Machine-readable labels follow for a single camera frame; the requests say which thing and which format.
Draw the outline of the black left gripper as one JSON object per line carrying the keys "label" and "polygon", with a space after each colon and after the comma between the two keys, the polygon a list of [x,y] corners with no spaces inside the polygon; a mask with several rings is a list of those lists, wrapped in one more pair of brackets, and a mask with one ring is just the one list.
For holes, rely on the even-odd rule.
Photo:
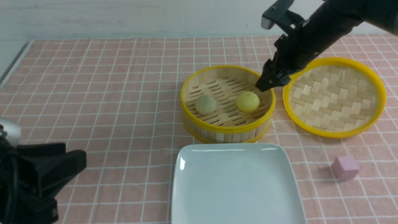
{"label": "black left gripper", "polygon": [[86,152],[67,152],[63,142],[17,147],[2,142],[1,223],[55,223],[57,194],[86,167]]}

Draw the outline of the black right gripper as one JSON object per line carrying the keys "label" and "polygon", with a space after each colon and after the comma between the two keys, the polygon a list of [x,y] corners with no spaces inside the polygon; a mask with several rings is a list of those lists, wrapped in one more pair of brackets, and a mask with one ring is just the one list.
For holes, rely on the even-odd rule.
{"label": "black right gripper", "polygon": [[268,59],[256,88],[265,92],[284,87],[318,55],[361,23],[354,14],[343,13],[333,3],[322,4],[283,40],[276,42],[274,59]]}

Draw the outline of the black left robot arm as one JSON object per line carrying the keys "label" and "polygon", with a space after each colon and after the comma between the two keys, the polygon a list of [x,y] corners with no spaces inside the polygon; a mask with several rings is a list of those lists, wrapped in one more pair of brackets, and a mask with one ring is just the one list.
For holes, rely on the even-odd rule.
{"label": "black left robot arm", "polygon": [[67,152],[63,142],[22,145],[16,122],[1,117],[0,126],[1,223],[55,223],[55,197],[86,168],[86,152]]}

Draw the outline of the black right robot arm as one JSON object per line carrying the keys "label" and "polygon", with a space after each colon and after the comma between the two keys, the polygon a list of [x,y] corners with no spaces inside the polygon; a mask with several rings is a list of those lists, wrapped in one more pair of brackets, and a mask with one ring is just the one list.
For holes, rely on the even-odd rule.
{"label": "black right robot arm", "polygon": [[396,0],[325,0],[308,19],[290,11],[292,4],[292,0],[277,0],[262,14],[263,29],[277,25],[284,31],[274,44],[273,59],[265,62],[256,82],[262,92],[287,85],[291,75],[363,22],[397,35]]}

